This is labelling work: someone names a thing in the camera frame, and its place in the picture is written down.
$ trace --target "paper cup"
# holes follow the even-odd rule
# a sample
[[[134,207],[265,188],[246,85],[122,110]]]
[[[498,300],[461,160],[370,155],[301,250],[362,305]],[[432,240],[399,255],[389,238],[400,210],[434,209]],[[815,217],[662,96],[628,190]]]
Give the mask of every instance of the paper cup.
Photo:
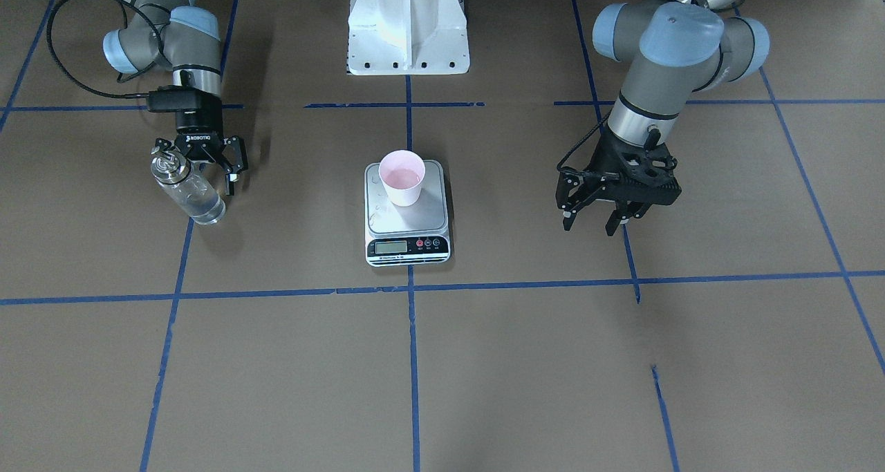
[[[401,207],[413,205],[418,200],[424,172],[424,160],[412,151],[393,151],[378,167],[388,199]]]

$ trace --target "brown cardboard floor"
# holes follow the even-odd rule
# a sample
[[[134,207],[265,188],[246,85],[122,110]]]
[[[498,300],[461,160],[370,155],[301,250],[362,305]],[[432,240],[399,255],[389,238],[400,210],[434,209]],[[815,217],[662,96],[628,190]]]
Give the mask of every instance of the brown cardboard floor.
[[[211,227],[149,175],[174,119],[56,69],[53,1],[0,0],[4,472],[882,470],[880,0],[744,3],[764,71],[692,97],[682,195],[614,238],[604,203],[562,231],[554,167],[628,71],[595,15],[639,0],[467,0],[470,72],[412,78],[344,72],[348,0],[197,0],[252,160]],[[64,62],[167,84],[114,84],[118,11],[66,7]],[[407,147],[454,254],[377,270],[363,168]]]

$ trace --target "bottle cap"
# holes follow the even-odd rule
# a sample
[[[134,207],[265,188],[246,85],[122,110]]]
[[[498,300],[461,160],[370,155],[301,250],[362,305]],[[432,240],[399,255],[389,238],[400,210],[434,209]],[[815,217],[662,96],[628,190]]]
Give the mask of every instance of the bottle cap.
[[[151,173],[157,182],[174,185],[190,175],[190,161],[179,151],[161,151],[155,148],[151,154]]]

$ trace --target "blue tape line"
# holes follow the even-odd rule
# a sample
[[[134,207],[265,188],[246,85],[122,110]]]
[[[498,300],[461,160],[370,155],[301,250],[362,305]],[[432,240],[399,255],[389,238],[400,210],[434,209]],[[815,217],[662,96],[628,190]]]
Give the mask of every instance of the blue tape line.
[[[415,290],[492,290],[492,289],[543,289],[545,287],[595,287],[603,285],[630,285],[633,281],[626,278],[601,280],[563,280],[550,282],[500,282],[500,283],[439,283],[417,285]]]
[[[312,102],[304,109],[344,109],[348,107],[485,107],[484,102]]]
[[[885,276],[885,270],[866,270],[860,272],[848,272],[849,276]]]
[[[677,276],[639,278],[639,283],[718,283],[759,282],[774,280],[807,280],[817,278],[840,278],[841,272],[807,272],[798,274],[746,274],[745,276]]]
[[[771,100],[689,100],[685,104],[771,104]]]
[[[411,360],[412,471],[421,472],[421,434],[418,425],[418,342],[415,328],[415,267],[409,265],[409,356]]]
[[[411,151],[411,76],[405,75],[405,148]]]
[[[661,393],[657,365],[651,366],[651,376],[655,379],[655,392],[658,394],[658,406],[661,410],[661,420],[664,422],[664,432],[667,434],[667,448],[670,450],[670,463],[673,464],[673,472],[679,472],[679,457],[676,455],[676,442],[673,441],[673,429],[670,427],[670,415],[667,413],[667,402],[664,401],[664,394]]]
[[[584,39],[584,25],[581,24],[581,13],[578,12],[578,0],[572,0],[572,11],[575,13],[575,24],[578,25],[578,38],[581,40],[581,51],[584,53],[584,66],[587,68],[587,81],[590,84],[590,96],[593,97],[593,107],[597,112],[597,120],[603,118],[603,112],[599,109],[599,97],[597,85],[593,79],[593,70],[590,69],[590,54],[587,51],[587,41]]]
[[[411,107],[485,107],[484,102],[411,102]]]
[[[288,296],[330,296],[332,294],[374,294],[406,292],[404,285],[386,287],[348,287],[339,289],[235,290],[234,292],[183,292],[181,299],[288,298]]]
[[[885,104],[885,100],[775,100],[775,104]]]
[[[28,66],[30,66],[31,59],[34,57],[34,52],[37,50],[37,44],[40,43],[40,37],[44,33],[46,22],[50,19],[50,12],[53,11],[55,1],[56,0],[50,0],[50,3],[46,6],[44,18],[41,19],[40,27],[37,28],[37,34],[34,35],[34,40],[31,41],[31,47],[28,49],[28,56],[25,57],[25,62],[22,63],[21,69],[19,70],[19,76],[15,79],[15,86],[12,87],[12,93],[9,94],[9,100],[6,101],[3,116],[0,116],[0,132],[3,132],[3,127],[6,125],[6,119],[9,118],[9,114],[12,112],[12,105],[15,104],[15,98],[18,97],[19,90],[21,90],[21,83],[25,80],[25,73],[28,72]]]
[[[860,305],[860,300],[857,298],[857,293],[854,291],[854,284],[851,283],[848,268],[845,267],[841,254],[839,254],[839,248],[835,244],[835,239],[832,238],[832,232],[830,231],[827,219],[824,217],[821,203],[819,203],[818,197],[815,195],[808,173],[805,172],[805,165],[802,163],[802,158],[799,157],[799,150],[796,148],[796,142],[793,142],[793,135],[790,135],[790,128],[787,126],[787,120],[783,117],[781,106],[774,100],[774,90],[772,90],[771,82],[768,81],[768,76],[766,75],[764,68],[765,67],[763,66],[759,69],[759,75],[762,76],[762,82],[764,82],[765,88],[768,89],[768,96],[771,97],[771,100],[774,102],[774,110],[777,112],[777,117],[781,122],[781,128],[783,129],[784,135],[787,136],[787,142],[790,144],[790,151],[793,153],[794,160],[796,160],[796,166],[799,167],[799,173],[802,176],[802,181],[805,182],[805,188],[808,191],[808,195],[812,198],[814,210],[817,212],[818,219],[821,220],[821,225],[824,227],[824,233],[827,235],[827,241],[832,250],[832,255],[835,256],[835,260],[839,265],[841,276],[843,277],[843,280],[845,280],[845,286],[848,288],[848,292],[851,295],[851,301],[854,303],[854,309],[856,309],[857,316],[860,317],[860,322],[863,324],[864,330],[866,331],[866,338],[869,340],[870,346],[873,347],[873,353],[875,353],[876,359],[879,361],[879,368],[882,369],[882,374],[885,375],[885,358],[882,356],[882,350],[879,349],[879,343],[876,342],[875,334],[873,334],[873,329],[870,327],[870,322],[867,321],[864,308]]]
[[[556,100],[553,106],[614,106],[613,100]]]
[[[885,270],[861,270],[849,272],[850,276],[885,276]],[[443,283],[417,285],[415,290],[495,290],[495,289],[543,289],[550,287],[597,287],[607,285],[655,284],[655,283],[720,283],[754,282],[776,280],[809,280],[821,278],[841,278],[841,272],[806,272],[794,274],[734,274],[733,276],[674,276],[623,278],[600,280],[572,280],[550,282],[511,282],[511,283]],[[59,298],[11,298],[0,299],[0,305],[43,305],[66,303],[108,303],[121,301],[153,301],[165,299],[237,299],[237,298],[277,298],[278,296],[323,296],[330,294],[373,294],[383,292],[407,292],[405,285],[382,287],[352,287],[338,289],[293,289],[293,290],[235,290],[234,292],[183,292],[175,294],[143,294],[129,296],[60,296]]]
[[[630,280],[633,281],[633,293],[636,295],[636,304],[642,302],[642,291],[639,289],[639,280],[636,277],[636,264],[633,262],[633,250],[630,249],[630,236],[626,232],[626,225],[620,226],[624,234],[624,249],[626,251],[626,264],[630,267]]]
[[[227,34],[224,38],[224,49],[221,51],[221,75],[224,76],[224,68],[227,66],[227,53],[230,51],[230,40],[234,34],[234,21],[236,19],[236,9],[240,6],[240,0],[234,0],[230,8],[230,19],[227,22]]]
[[[117,296],[60,296],[59,298],[0,299],[0,306],[67,305],[75,303],[123,303],[127,301],[168,301],[174,294],[121,294]]]
[[[553,106],[612,106],[613,100],[557,100]],[[885,100],[689,100],[686,104],[885,104]]]
[[[167,324],[167,336],[163,342],[163,355],[160,357],[160,369],[157,374],[157,387],[154,389],[154,402],[151,407],[151,417],[148,419],[148,432],[145,435],[145,449],[142,451],[142,465],[140,472],[147,472],[148,461],[151,459],[151,446],[154,441],[154,431],[157,428],[157,414],[160,409],[160,398],[163,395],[163,383],[165,381],[165,371],[169,364],[169,352],[171,350],[171,335],[173,334],[173,326],[175,317],[178,315],[179,296],[181,287],[184,284],[184,272],[187,269],[187,254],[190,251],[190,239],[194,235],[194,221],[187,219],[187,230],[184,233],[184,245],[181,246],[181,259],[178,267],[178,278],[175,280],[175,298],[171,300],[171,309],[169,310],[169,322]]]
[[[245,109],[244,104],[222,104],[222,109]],[[56,113],[77,111],[146,111],[148,106],[16,106],[10,107],[15,113]]]

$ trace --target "digital scale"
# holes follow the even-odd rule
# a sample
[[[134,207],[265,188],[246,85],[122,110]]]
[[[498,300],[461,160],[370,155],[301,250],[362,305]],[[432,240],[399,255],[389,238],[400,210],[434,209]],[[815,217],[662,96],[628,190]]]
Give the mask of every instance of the digital scale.
[[[443,167],[425,160],[418,201],[410,207],[390,202],[378,173],[366,168],[366,261],[373,267],[442,263],[451,256],[449,210]]]

